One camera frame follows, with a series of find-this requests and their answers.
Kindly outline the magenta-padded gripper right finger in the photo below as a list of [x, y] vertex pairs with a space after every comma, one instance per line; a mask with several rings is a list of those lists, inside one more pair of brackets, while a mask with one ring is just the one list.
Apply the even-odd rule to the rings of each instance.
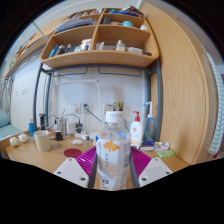
[[172, 174], [160, 158], [151, 158], [136, 148], [131, 148], [130, 170], [134, 188], [146, 186]]

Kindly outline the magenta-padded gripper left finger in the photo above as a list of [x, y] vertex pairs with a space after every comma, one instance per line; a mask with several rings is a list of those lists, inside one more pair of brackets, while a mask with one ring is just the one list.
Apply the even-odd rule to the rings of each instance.
[[93, 147], [77, 158], [68, 157], [54, 175], [84, 188], [93, 189], [96, 179], [96, 148]]

